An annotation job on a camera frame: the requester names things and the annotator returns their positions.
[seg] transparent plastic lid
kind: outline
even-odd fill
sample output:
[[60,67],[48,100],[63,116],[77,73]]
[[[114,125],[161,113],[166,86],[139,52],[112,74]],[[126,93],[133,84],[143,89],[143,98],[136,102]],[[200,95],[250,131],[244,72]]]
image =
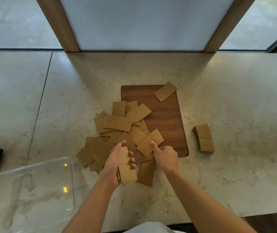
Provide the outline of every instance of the transparent plastic lid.
[[71,217],[73,169],[63,157],[0,173],[0,232],[28,232]]

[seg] wooden frame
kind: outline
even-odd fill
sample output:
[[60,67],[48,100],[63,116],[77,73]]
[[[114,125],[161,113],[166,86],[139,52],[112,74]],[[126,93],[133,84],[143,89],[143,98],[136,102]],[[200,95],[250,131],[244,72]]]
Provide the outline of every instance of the wooden frame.
[[36,0],[65,52],[79,52],[71,24],[60,0]]
[[254,1],[255,0],[234,0],[206,44],[203,52],[217,52]]

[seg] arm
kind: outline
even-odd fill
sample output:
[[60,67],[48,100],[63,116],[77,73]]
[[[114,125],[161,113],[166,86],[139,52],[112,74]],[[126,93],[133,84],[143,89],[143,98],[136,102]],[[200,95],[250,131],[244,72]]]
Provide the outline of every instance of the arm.
[[[121,141],[113,148],[105,163],[102,175],[62,233],[101,232],[109,201],[114,190],[120,184],[117,180],[117,152],[125,143],[125,140]],[[129,151],[129,156],[131,156],[131,161],[134,162],[131,151]]]
[[199,233],[256,233],[241,218],[201,191],[178,170],[177,153],[171,146],[152,142],[156,163],[163,170],[177,197]]

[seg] person's right arm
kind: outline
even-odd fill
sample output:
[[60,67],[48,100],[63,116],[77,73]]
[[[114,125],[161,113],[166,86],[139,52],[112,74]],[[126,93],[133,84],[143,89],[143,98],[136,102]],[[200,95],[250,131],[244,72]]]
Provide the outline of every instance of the person's right arm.
[[156,163],[166,175],[199,233],[256,233],[245,221],[181,175],[178,170],[177,153],[171,146],[159,149],[154,142],[151,146]]

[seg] person's left arm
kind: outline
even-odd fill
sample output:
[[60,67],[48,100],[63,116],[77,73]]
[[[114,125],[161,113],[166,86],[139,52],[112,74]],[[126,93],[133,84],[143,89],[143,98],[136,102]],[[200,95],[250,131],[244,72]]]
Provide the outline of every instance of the person's left arm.
[[[109,201],[114,190],[120,184],[117,180],[117,152],[125,143],[125,140],[121,141],[113,148],[105,163],[102,175],[62,233],[101,232]],[[129,156],[131,161],[134,162],[131,151],[129,151]]]

